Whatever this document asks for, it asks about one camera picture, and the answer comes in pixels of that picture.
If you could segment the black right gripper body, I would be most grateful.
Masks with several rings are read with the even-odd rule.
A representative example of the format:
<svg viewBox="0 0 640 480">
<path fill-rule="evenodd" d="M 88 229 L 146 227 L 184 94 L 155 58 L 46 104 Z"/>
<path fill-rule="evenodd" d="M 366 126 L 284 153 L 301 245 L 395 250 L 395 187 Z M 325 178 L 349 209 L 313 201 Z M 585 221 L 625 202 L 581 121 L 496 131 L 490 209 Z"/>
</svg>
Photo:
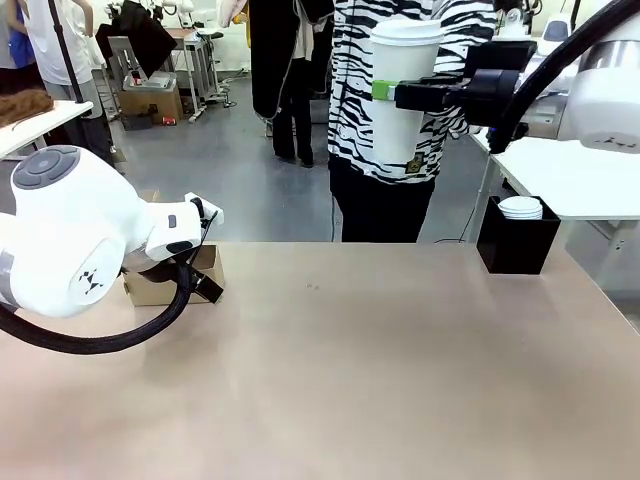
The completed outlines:
<svg viewBox="0 0 640 480">
<path fill-rule="evenodd" d="M 444 96 L 446 106 L 460 107 L 474 126 L 496 126 L 510 105 L 520 79 L 518 70 L 478 69 Z"/>
</svg>

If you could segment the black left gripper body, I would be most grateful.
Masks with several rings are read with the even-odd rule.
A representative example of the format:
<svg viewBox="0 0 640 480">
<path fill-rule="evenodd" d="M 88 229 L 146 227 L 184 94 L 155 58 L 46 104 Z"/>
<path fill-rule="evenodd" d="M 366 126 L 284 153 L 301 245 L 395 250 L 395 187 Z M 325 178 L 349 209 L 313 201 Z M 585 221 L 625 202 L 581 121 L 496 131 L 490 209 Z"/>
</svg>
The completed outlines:
<svg viewBox="0 0 640 480">
<path fill-rule="evenodd" d="M 191 253 L 191 250 L 187 250 L 157 261 L 144 251 L 136 250 L 124 257 L 122 271 L 137 273 L 153 283 L 173 281 L 176 284 L 193 284 L 193 268 L 187 263 Z"/>
</svg>

